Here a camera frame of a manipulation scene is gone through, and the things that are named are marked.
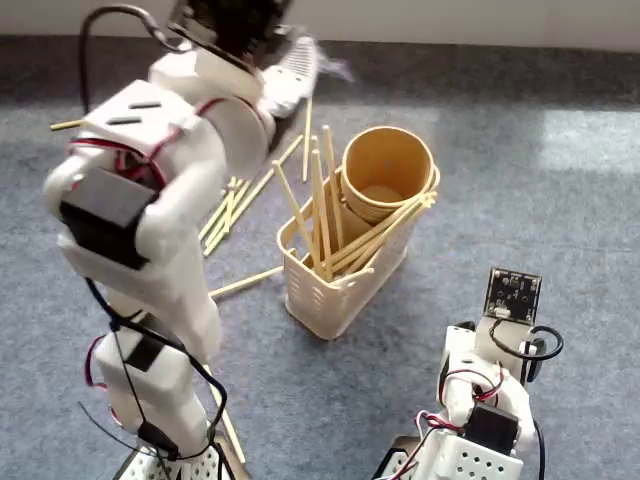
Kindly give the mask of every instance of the black wire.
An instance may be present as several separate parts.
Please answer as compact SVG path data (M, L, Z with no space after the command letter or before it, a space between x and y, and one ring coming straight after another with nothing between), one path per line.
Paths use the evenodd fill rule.
M166 346L171 347L171 348L175 348L176 350L184 353L189 358L189 362L191 363L193 368L200 374L200 376L202 376L207 382L209 382L211 385L213 385L213 387L216 390L218 390L218 392L220 393L220 405L218 406L218 410L216 412L216 416L214 417L213 422L212 422L212 426L215 429L216 426L218 425L218 423L220 422L220 419L222 418L222 414L224 412L224 409L225 409L225 407L227 405L227 391L224 388L224 386L218 380L216 380L212 375L210 375L204 369L202 364L200 362L198 362L198 360L196 360L196 358L193 355L191 355L184 348L184 346L178 345L177 343L174 343L173 341L163 337L162 335L159 335L158 333L154 332L153 330L149 330L147 327L144 327L144 326L142 326L142 325L140 325L138 323L132 322L131 319L134 318L135 316L137 316L139 312L134 314L134 315L130 315L128 317L121 316L105 300L105 298L102 296L102 294L100 293L100 290L98 290L98 287L96 286L95 282L92 279L85 278L85 281L87 282L87 286L89 287L89 291L91 292L93 297L96 299L98 304L107 313L107 315L109 315L109 317L111 318L112 322L114 322L118 326L122 326L122 327L128 328L130 330L133 330L135 332L138 332L141 335L146 335L149 338L152 338L152 339L156 340L157 342L162 343L163 345L166 345Z
M516 358L519 358L521 360L529 360L529 361L541 361L541 360L549 360L553 357L558 356L558 354L562 351L563 347L564 347L564 338L562 338L562 335L560 335L560 332L558 332L555 328L551 328L551 327L547 327L546 325L536 325L535 327L533 327L531 329L531 331L529 333L534 334L534 333L538 333L538 332L546 332L546 333L550 333L551 335L553 335L556 339L556 348L554 348L551 352L549 353L543 353L540 355L528 355L528 354L524 354L521 353L517 350L513 350L512 348L510 348L508 345L506 345L505 343L501 342L500 340L498 340L495 336L495 330L498 327L498 325L500 325L500 323L502 323L502 319L498 319L496 320L496 322L491 326L491 328L489 329L489 337L491 338L491 340L493 341L493 343L495 343L496 347L498 347L500 350L502 350L505 353L508 353L509 355L512 355Z
M525 342L525 344L524 344L524 353L525 354L529 353L530 347L531 347L531 343L530 342ZM529 365L529 362L527 360L523 360L522 361L522 367L520 368L520 385L522 385L523 387L527 383L527 365Z
M217 480L222 480L222 467L224 466L224 468L226 468L229 472L231 472L231 467L229 466L229 463L227 461L227 457L224 454L224 451L222 450L222 447L219 444L215 443L215 442L211 446L218 453L218 475L217 475Z
M533 419L533 426L536 427L536 434L538 434L538 448L540 449L540 466L538 467L538 480L544 480L544 471L547 463L547 452L544 446L544 435L542 435L542 430L540 430L540 425L536 422L536 419Z
M89 113L90 98L89 98L89 81L88 81L88 68L87 68L87 43L91 34L91 27L93 23L104 15L110 13L122 13L124 15L131 15L138 18L144 25L145 30L149 35L155 38L163 47L174 53L184 53L188 49L180 48L170 44L167 41L167 37L158 27L155 19L146 10L136 7L134 5L115 4L106 5L104 7L98 7L87 15L82 22L82 28L80 29L80 35L78 38L78 72L80 75L80 98L82 100L82 108L84 114Z
M449 376L457 375L459 373L473 373L473 374L476 374L476 375L484 378L489 383L489 385L491 385L491 388L489 390L487 390L486 392L482 392L479 395L484 395L484 394L489 393L491 391L497 391L499 389L499 387L502 386L502 381L500 381L500 383L498 385L496 385L484 373L478 372L476 370L472 370L471 368L456 368L456 369L453 369L453 370L449 370L447 372L447 374L444 376L444 378L442 379L442 383L441 383L442 387L440 388L440 391L438 393L438 397L439 397L439 400L440 400L440 405L442 405L443 407L446 406L443 403L443 400L442 400L442 394L444 393L445 382L447 381L447 378L449 378Z
M171 461L182 461L182 460L191 460L192 458L196 458L201 456L202 454L204 454L209 447L212 446L211 442L207 444L206 447L204 447L202 450L200 450L198 453L194 453L193 455L189 455L186 457L176 457L176 458L169 458L167 457L162 457L160 456L160 454L158 453L149 453L149 452L145 452L144 450L140 450L139 448L133 447L131 445L129 445L127 442L124 442L122 440L120 440L118 437L116 437L113 433L111 433L109 430L107 430L105 427L103 427L102 425L100 425L100 422L98 422L95 418L93 418L91 416L91 414L89 413L89 411L87 410L87 407L85 407L82 402L78 402L78 405L80 405L80 408L82 409L82 411L84 412L84 414L87 416L87 418L89 419L89 421L91 421L91 423L93 423L96 427L98 427L98 429L104 433L107 437L109 437L111 440L116 441L117 443L119 443L120 445L122 445L125 448L128 448L129 450L131 450L132 452L136 452L136 453L141 453L142 455L146 455L148 457L154 457L154 458L162 458L163 460L171 460Z
M129 388L131 389L131 393L133 394L133 398L136 401L136 405L138 406L138 411L140 412L140 416L142 417L142 421L144 423L147 422L147 417L144 414L144 410L142 410L142 404L140 403L140 399L138 398L138 393L133 386L133 381L131 380L131 375L129 375L129 369L127 368L127 362L124 360L124 355L122 354L122 346L120 345L120 338L118 338L118 332L116 331L115 326L111 327L111 331L113 332L113 338L116 341L116 347L118 349L118 355L120 356L120 361L122 362L122 368L124 369L124 374L127 377L127 383L129 384Z
M167 480L171 480L171 473L167 468L167 464L164 463L164 458L158 455L158 461L160 462L160 467L162 468L162 472L164 473L164 476L167 477Z
M109 430L107 430L106 428L104 428L102 425L100 425L100 423L91 416L91 414L89 413L89 411L87 410L87 407L85 407L82 402L78 402L78 405L80 405L80 408L82 409L82 411L84 412L84 414L87 416L87 418L91 421L91 423L93 423L96 427L98 427L102 433L104 433L105 435L107 435L109 438L111 438L111 440L114 440L116 442L118 442L120 445L122 445L125 448L128 448L129 450L132 450L134 452L138 452L138 453L142 453L143 455L148 455L150 457L155 457L155 454L152 453L147 453L147 452L143 452L142 450L136 448L136 447L132 447L131 445L129 445L127 442L123 442L122 440L120 440L118 437L116 437L113 433L111 433Z

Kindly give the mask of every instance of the paper cup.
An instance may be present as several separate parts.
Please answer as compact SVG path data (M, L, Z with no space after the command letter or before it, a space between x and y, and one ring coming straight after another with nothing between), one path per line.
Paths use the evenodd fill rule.
M343 158L347 205L376 224L431 188L435 165L427 145L396 127L373 127L354 137Z

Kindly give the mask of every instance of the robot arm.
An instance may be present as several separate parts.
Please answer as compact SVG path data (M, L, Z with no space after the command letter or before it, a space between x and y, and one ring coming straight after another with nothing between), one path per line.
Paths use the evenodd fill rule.
M199 462L209 446L191 366L206 370L221 342L196 227L227 171L250 178L267 158L273 119L256 106L257 60L287 5L236 2L230 11L228 2L180 0L172 22L199 45L200 94L187 101L166 85L134 81L83 119L70 156L44 186L47 208L66 226L58 244L76 272L107 287L108 308L123 321L148 313L127 319L129 328L114 326L96 358L122 427L183 459L182 478L189 458ZM233 18L234 29L216 35L212 16ZM203 26L213 35L201 35ZM174 347L158 338L172 338Z
M485 316L477 328L468 323L447 328L437 388L444 410L427 417L431 430L421 431L403 467L384 478L519 478L523 463L517 455L536 435L525 385L539 371L535 359L562 349L555 330L533 326L539 288L540 277L492 269ZM503 322L496 341L496 327ZM545 353L542 339L531 338L537 331L555 332L558 345L552 352Z

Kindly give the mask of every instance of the scattered chopstick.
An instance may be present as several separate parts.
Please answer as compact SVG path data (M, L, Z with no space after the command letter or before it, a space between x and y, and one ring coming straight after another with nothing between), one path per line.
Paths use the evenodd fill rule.
M338 249L344 247L344 231L342 230L342 211L340 209L340 198L338 197L338 180L336 179L336 161L333 152L333 140L331 138L331 127L322 127L326 148L327 167L329 169L329 187L331 189L331 205L333 207L333 217L336 222L336 235L338 237Z
M82 126L82 124L84 123L84 120L72 120L70 122L61 122L61 123L54 123L52 125L49 125L49 129L52 132L58 132L60 130L67 130L68 128L77 128Z
M320 254L318 253L318 250L313 245L311 236L307 231L307 227L304 223L304 217L302 216L302 212L300 211L300 205L298 205L298 202L296 201L296 198L294 197L293 192L291 191L291 187L289 186L289 182L287 182L287 177L284 176L282 167L277 162L273 162L273 170L276 172L276 175L278 175L278 177L280 178L280 182L282 183L282 187L284 188L287 200L289 202L289 206L291 207L291 212L293 213L293 216L295 217L296 222L298 223L298 230L300 231L302 238L307 244L307 250L309 250L309 253L311 254L311 258L313 260L313 268L316 271L316 273L318 273L318 269L322 268L320 266Z
M302 182L307 182L309 173L309 137L311 136L311 109L313 108L313 99L311 95L307 98L307 116L304 124L304 157L302 157Z
M229 201L227 202L227 211L224 219L224 229L222 230L225 235L231 231L231 215L233 214L233 196L235 195L236 188L240 186L240 182L236 177L231 177L231 185L229 188Z
M293 154L296 148L298 148L298 146L302 142L302 139L303 139L303 136L298 135L298 137L293 141L293 143L289 145L289 148L287 148L287 150L282 154L282 156L275 163L277 163L278 165L284 164L284 162L286 162L289 159L289 157L291 156L291 154ZM245 198L244 201L237 208L234 205L233 216L231 217L231 226L233 226L238 221L240 216L244 213L244 211L247 208L249 208L249 205L251 205L251 202L253 202L253 200L255 200L255 198L264 189L264 187L267 185L269 180L271 180L271 177L273 177L273 174L274 172L272 168L264 175L264 177L262 177L262 179L251 191L249 196ZM246 192L245 187L248 187L248 183L249 182L245 183L240 189L240 191L237 193L237 195L235 196L234 203L236 202L239 203L240 199L244 196L244 193ZM209 237L205 242L205 250L204 250L205 257L208 257L209 255L211 255L211 252L215 250L215 248L220 244L220 242L224 238L224 232L220 231L222 226L220 225L220 227L218 227L218 225L220 225L220 223L218 223L216 227L214 227L212 233L209 235Z
M206 225L202 227L202 230L200 230L200 233L198 234L198 240L202 241L202 239L207 235L207 233L209 233L209 230L211 230L211 227L213 227L213 225L216 223L220 215L222 215L222 212L224 212L225 209L228 208L227 206L233 202L233 195L231 195L231 191L233 190L233 184L229 184L229 189L230 190L225 195L224 199L222 200L222 203L220 203L216 211L213 212L213 215L211 215L211 218L207 221Z
M231 207L232 211L236 211L237 208L238 208L238 205L240 204L240 202L244 198L244 196L247 193L247 190L249 189L250 186L251 186L251 182L245 182L244 185L242 185L240 190L235 195L229 196L229 198L227 200L227 208ZM216 221L215 225L211 229L211 233L209 234L207 239L204 241L205 248L209 247L215 241L220 242L220 240L222 240L227 235L227 233L224 231L224 227L225 227L226 223L227 223L226 218ZM233 216L232 216L231 217L231 226L233 226L234 223L235 222L234 222Z
M318 137L313 135L311 137L311 150L318 149ZM313 183L313 165L311 165L311 223L313 225L312 233L313 233L313 246L320 251L320 215L318 214L318 201L317 201L317 188L318 186ZM318 266L317 269L323 270L322 266Z
M322 276L327 282L333 280L331 271L331 236L329 233L329 219L327 218L327 204L324 196L324 185L322 181L322 160L320 151L314 149L311 152L311 184L313 187L313 203L316 205L315 213L319 217L319 224L314 225L318 231L322 230L322 245L326 268L322 267Z
M209 374L212 375L211 373L211 368L209 368L209 365L203 365L202 366L205 371ZM213 385L209 384L209 388L211 389L211 395L213 395L214 400L216 401L216 405L218 405L218 407L220 406L220 402L222 401L222 397L220 397L220 392L218 392L218 389L215 388ZM244 456L244 452L242 451L242 446L240 445L240 440L238 440L238 434L236 433L236 429L233 426L233 423L231 423L231 417L229 417L229 413L227 412L227 409L224 409L224 412L222 412L222 423L224 424L224 428L227 431L227 434L229 435L229 440L231 440L231 445L233 445L233 449L236 452L236 455L238 456L238 460L240 461L241 464L245 464L247 463L247 459Z
M253 275L249 278L245 278L244 280L240 280L239 282L235 282L232 283L230 285L226 285L222 288L218 288L217 290L213 290L211 292L209 292L209 296L213 299L216 299L218 297L221 297L223 295L228 295L230 293L236 292L238 290L241 290L243 288L247 288L250 287L251 285L254 285L258 282L261 282L262 280L264 280L265 278L269 278L277 273L282 272L282 270L284 270L284 267L280 266L280 267L276 267L276 268L272 268L271 270L267 270L266 272L262 272L259 273L257 275Z

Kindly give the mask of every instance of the red wire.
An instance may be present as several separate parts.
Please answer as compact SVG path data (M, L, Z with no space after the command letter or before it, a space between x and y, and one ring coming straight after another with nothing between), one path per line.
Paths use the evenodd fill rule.
M416 458L416 455L418 454L418 452L420 451L420 449L422 448L422 446L424 445L424 442L427 440L427 438L429 437L427 432L427 435L425 435L421 440L420 443L418 443L418 445L415 447L415 449L413 450L413 452L411 452L411 455L409 455L407 457L407 459L404 462L404 465L402 466L402 468L400 468L400 470L398 470L393 477L391 477L389 480L398 480L400 477L402 477L405 473L407 473L408 471L408 467L411 464L411 462L413 462L413 459Z
M100 335L92 340L87 351L87 356L84 359L84 381L88 387L107 389L107 385L104 382L94 383L93 375L91 375L91 358L93 357L93 351L95 350L98 342L104 338L104 335Z
M489 377L487 377L486 375L477 372L475 370L471 370L469 368L460 368L458 370L451 370L449 372L447 372L444 381L442 382L442 384L440 385L440 392L439 392L439 398L440 398L440 404L444 405L442 398L444 397L444 386L447 380L447 377L449 377L449 375L455 375L456 373L473 373L475 375L478 375L479 377L484 378L485 380L487 380L489 382L489 384L491 385L491 389L487 390L486 392L482 392L479 395L474 395L474 399L479 400L479 397L483 397L485 395L487 395L486 398L490 398L491 396L493 396L495 393L498 392L498 390L500 389L500 387L502 386L502 380L504 379L504 376L502 374L502 367L500 367L500 382L498 383L498 385L494 385L493 382L491 382L491 379L489 379Z
M205 102L200 107L198 107L198 109L196 110L196 115L198 115L199 117L203 116L210 108L212 108L214 105L222 101L224 101L224 98L213 98ZM155 178L156 182L160 185L160 188L163 188L167 185L167 179L162 173L162 170L160 169L158 164L156 163L156 158L158 157L158 155L160 155L160 152L162 151L163 148L165 148L167 145L178 140L180 137L182 137L182 135L184 135L184 130L180 127L176 127L163 140L159 141L151 149L151 152L149 152L149 154L146 157L142 155L140 151L136 150L133 147L130 147L129 145L126 145L120 142L115 142L113 140L107 140L104 138L75 138L71 140L70 143L71 145L87 145L87 146L102 147L102 148L114 148L120 151L124 150L130 153L136 154L139 157L144 157L146 159L147 165L149 166L149 170L151 171L151 174ZM129 173L127 171L128 169L123 168L122 161L123 159L122 159L121 153L118 152L118 155L116 157L116 165L115 165L116 172L119 174L124 174L124 176L130 180L137 179L140 175L140 169L136 168L133 172Z
M223 100L224 98L212 98L211 100L208 100L207 102L203 103L198 107L198 109L196 110L196 115L198 115L199 117L203 116L205 113L207 113L207 110L213 107L216 103L222 102Z
M427 419L427 425L429 425L431 428L444 427L444 428L448 428L449 430L453 430L455 432L459 432L460 430L462 430L461 427L456 427L453 423L445 422L443 419L441 419L437 415L427 415L426 419Z
M142 153L124 143L114 142L105 138L74 138L69 142L71 145L86 145L90 147L115 148L117 150L126 150L142 157Z

